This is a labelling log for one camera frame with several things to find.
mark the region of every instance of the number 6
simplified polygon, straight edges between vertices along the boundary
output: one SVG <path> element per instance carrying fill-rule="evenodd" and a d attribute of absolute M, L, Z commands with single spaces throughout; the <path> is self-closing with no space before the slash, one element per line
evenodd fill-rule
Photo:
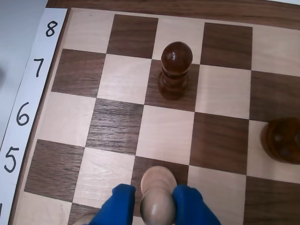
<path fill-rule="evenodd" d="M 23 109 L 24 106 L 26 106 L 26 105 L 28 105 L 28 104 L 29 104 L 29 102 L 26 102 L 25 104 L 23 104 L 23 105 L 21 106 L 21 108 L 19 109 L 19 111 L 18 111 L 18 114 L 17 114 L 17 123 L 18 123 L 20 126 L 24 126 L 24 125 L 26 125 L 26 124 L 29 122 L 29 115 L 27 115 L 26 113 L 24 113 L 24 114 L 22 114 L 22 115 L 20 116 L 21 110 Z M 25 121 L 24 123 L 21 123 L 19 120 L 21 120 L 21 118 L 22 118 L 23 116 L 26 117 L 26 121 Z"/>

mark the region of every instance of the dark square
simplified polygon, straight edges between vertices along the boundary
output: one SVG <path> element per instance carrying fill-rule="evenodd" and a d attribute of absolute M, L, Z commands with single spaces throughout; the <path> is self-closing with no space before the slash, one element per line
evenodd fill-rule
<path fill-rule="evenodd" d="M 96 213 L 98 213 L 98 211 L 99 211 L 99 209 L 94 208 L 94 207 L 72 203 L 69 221 L 67 224 L 73 225 L 81 217 L 88 215 L 88 214 L 96 214 Z"/>
<path fill-rule="evenodd" d="M 251 72 L 250 119 L 300 119 L 300 77 Z"/>
<path fill-rule="evenodd" d="M 84 147 L 38 140 L 25 191 L 72 202 Z"/>
<path fill-rule="evenodd" d="M 199 77 L 199 65 L 192 64 L 188 72 L 188 88 L 183 97 L 178 100 L 167 100 L 158 91 L 158 76 L 161 73 L 161 61 L 152 60 L 145 105 L 165 108 L 195 111 L 197 86 Z"/>
<path fill-rule="evenodd" d="M 195 113 L 190 165 L 246 174 L 249 121 Z"/>
<path fill-rule="evenodd" d="M 300 184 L 247 177 L 244 225 L 298 225 Z"/>
<path fill-rule="evenodd" d="M 174 175 L 177 184 L 187 184 L 188 183 L 188 165 L 182 165 L 177 163 L 170 163 L 166 161 L 160 161 L 150 158 L 135 157 L 135 164 L 133 167 L 131 185 L 134 185 L 136 188 L 135 193 L 135 211 L 134 215 L 140 217 L 140 204 L 142 200 L 142 191 L 141 191 L 141 180 L 150 167 L 161 165 L 168 168 Z"/>
<path fill-rule="evenodd" d="M 86 147 L 135 155 L 143 107 L 97 98 Z"/>
<path fill-rule="evenodd" d="M 63 49 L 52 91 L 97 97 L 105 54 Z"/>
<path fill-rule="evenodd" d="M 201 64 L 251 70 L 252 27 L 205 23 Z"/>
<path fill-rule="evenodd" d="M 157 26 L 157 18 L 115 15 L 107 53 L 151 59 Z"/>

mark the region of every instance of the wooden chessboard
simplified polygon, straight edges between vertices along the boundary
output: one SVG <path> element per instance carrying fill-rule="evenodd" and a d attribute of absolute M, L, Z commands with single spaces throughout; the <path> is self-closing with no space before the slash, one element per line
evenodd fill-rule
<path fill-rule="evenodd" d="M 194 57 L 185 96 L 169 101 L 157 78 L 174 41 Z M 300 166 L 260 143 L 268 121 L 300 118 L 299 30 L 73 8 L 52 64 L 14 224 L 71 225 L 125 183 L 141 225 L 154 165 L 197 188 L 223 225 L 299 224 Z"/>

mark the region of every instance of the light square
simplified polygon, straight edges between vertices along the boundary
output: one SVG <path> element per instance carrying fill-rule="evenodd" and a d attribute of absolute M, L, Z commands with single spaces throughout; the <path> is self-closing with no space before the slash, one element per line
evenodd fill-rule
<path fill-rule="evenodd" d="M 132 225 L 145 225 L 145 223 L 141 217 L 133 216 Z"/>
<path fill-rule="evenodd" d="M 151 59 L 106 55 L 98 98 L 144 104 Z"/>
<path fill-rule="evenodd" d="M 194 112 L 144 106 L 136 155 L 188 165 Z"/>
<path fill-rule="evenodd" d="M 14 225 L 67 225 L 71 202 L 23 192 L 17 205 Z"/>
<path fill-rule="evenodd" d="M 101 208 L 119 184 L 130 184 L 135 157 L 85 148 L 73 202 Z"/>
<path fill-rule="evenodd" d="M 250 120 L 247 175 L 300 184 L 300 165 L 281 163 L 270 158 L 261 144 L 261 132 L 267 123 Z"/>
<path fill-rule="evenodd" d="M 95 98 L 50 92 L 38 138 L 85 146 Z"/>
<path fill-rule="evenodd" d="M 108 11 L 72 9 L 64 48 L 106 53 L 113 17 Z"/>
<path fill-rule="evenodd" d="M 201 65 L 196 112 L 249 119 L 251 71 Z"/>
<path fill-rule="evenodd" d="M 158 20 L 152 58 L 160 60 L 163 50 L 172 42 L 186 43 L 192 50 L 194 64 L 200 64 L 204 22 L 200 19 L 161 17 Z"/>
<path fill-rule="evenodd" d="M 300 30 L 254 26 L 252 70 L 300 76 Z"/>
<path fill-rule="evenodd" d="M 246 176 L 189 166 L 187 185 L 196 188 L 222 225 L 242 225 Z"/>

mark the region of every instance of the dark pawn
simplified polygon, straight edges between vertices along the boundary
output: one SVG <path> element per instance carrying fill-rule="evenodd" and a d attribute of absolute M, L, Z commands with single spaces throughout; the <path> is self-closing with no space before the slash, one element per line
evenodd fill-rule
<path fill-rule="evenodd" d="M 188 69 L 193 60 L 189 46 L 173 42 L 161 56 L 162 72 L 158 77 L 158 90 L 166 99 L 175 100 L 183 96 L 188 87 Z"/>
<path fill-rule="evenodd" d="M 278 119 L 264 127 L 261 134 L 266 153 L 279 162 L 300 164 L 300 121 Z"/>

